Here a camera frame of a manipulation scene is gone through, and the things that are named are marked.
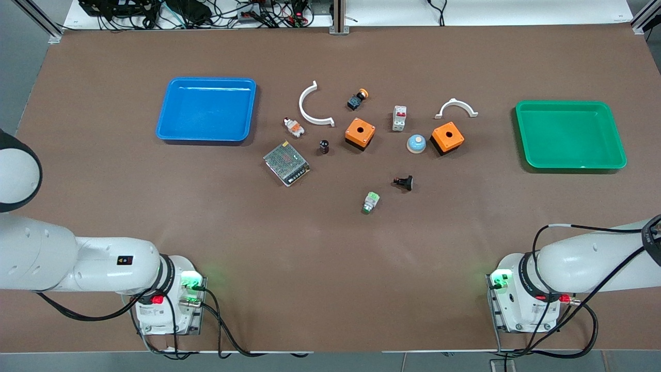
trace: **black label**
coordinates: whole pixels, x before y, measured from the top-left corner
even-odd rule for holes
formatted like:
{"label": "black label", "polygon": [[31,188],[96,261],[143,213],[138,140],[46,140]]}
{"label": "black label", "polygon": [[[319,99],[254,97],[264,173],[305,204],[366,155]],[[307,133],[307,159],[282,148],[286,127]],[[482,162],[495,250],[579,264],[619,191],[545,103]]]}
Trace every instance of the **black label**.
{"label": "black label", "polygon": [[118,256],[117,265],[132,265],[133,256]]}

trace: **green and white connector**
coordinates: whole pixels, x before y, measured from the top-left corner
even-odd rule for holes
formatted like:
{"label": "green and white connector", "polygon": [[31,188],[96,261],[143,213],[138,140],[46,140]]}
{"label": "green and white connector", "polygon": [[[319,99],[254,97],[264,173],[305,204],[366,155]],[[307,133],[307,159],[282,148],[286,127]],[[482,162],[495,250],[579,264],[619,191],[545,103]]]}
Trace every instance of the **green and white connector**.
{"label": "green and white connector", "polygon": [[374,207],[376,207],[376,203],[379,202],[379,199],[381,197],[379,194],[370,191],[368,194],[368,197],[365,198],[365,203],[363,204],[363,213],[369,214]]}

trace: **green tray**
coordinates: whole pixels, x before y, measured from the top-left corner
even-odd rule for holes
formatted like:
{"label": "green tray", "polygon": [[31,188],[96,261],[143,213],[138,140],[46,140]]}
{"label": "green tray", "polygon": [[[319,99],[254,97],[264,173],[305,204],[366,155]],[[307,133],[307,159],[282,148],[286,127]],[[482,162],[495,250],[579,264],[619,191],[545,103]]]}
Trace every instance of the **green tray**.
{"label": "green tray", "polygon": [[544,169],[620,169],[627,165],[611,109],[603,102],[521,101],[516,105],[525,159]]}

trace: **black cylindrical component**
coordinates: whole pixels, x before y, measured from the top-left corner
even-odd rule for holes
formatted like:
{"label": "black cylindrical component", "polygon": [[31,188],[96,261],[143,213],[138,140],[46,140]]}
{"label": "black cylindrical component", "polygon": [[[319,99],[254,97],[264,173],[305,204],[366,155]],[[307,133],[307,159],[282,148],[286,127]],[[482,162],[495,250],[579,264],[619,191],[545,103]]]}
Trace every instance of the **black cylindrical component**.
{"label": "black cylindrical component", "polygon": [[321,140],[319,142],[319,150],[322,154],[327,154],[329,152],[329,142],[326,140]]}

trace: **plastic tray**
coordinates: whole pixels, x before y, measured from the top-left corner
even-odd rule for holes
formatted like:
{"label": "plastic tray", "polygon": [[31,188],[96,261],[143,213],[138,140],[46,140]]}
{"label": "plastic tray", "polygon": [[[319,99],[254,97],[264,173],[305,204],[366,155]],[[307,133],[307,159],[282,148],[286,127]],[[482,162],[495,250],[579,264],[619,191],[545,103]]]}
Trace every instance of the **plastic tray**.
{"label": "plastic tray", "polygon": [[525,159],[535,168],[620,169],[627,165],[603,102],[521,101],[516,116]]}
{"label": "plastic tray", "polygon": [[156,136],[162,140],[243,141],[257,85],[244,77],[176,77],[170,81]]}

